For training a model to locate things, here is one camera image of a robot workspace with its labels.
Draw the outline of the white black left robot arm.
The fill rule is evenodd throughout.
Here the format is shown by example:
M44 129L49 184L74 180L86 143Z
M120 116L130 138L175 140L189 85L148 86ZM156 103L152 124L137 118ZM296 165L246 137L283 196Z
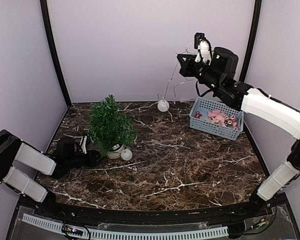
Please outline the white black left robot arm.
M0 184L4 183L41 203L40 208L48 217L57 218L61 208L53 201L56 198L54 194L17 169L14 162L58 180L73 168L92 168L98 165L103 157L97 150L88 150L88 143L87 135L83 135L80 142L65 136L57 141L55 151L47 154L3 129L0 131Z

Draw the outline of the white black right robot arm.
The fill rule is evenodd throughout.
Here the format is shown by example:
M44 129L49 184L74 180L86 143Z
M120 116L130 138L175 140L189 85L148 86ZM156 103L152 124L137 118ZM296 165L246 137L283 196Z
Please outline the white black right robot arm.
M270 96L261 88L234 80L239 58L226 48L215 47L213 53L178 54L177 60L183 77L196 78L228 107L257 116L295 138L286 160L260 184L245 205L245 213L256 217L264 210L264 202L300 175L300 109Z

